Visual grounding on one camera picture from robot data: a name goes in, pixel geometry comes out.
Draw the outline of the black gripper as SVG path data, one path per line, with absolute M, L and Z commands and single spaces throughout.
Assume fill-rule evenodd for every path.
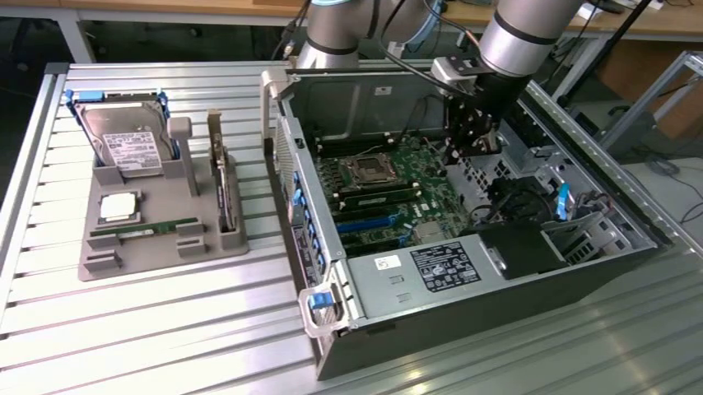
M 529 80 L 529 76 L 481 74 L 468 99 L 444 100 L 444 165 L 454 165 L 465 157 L 500 154 L 500 121 Z

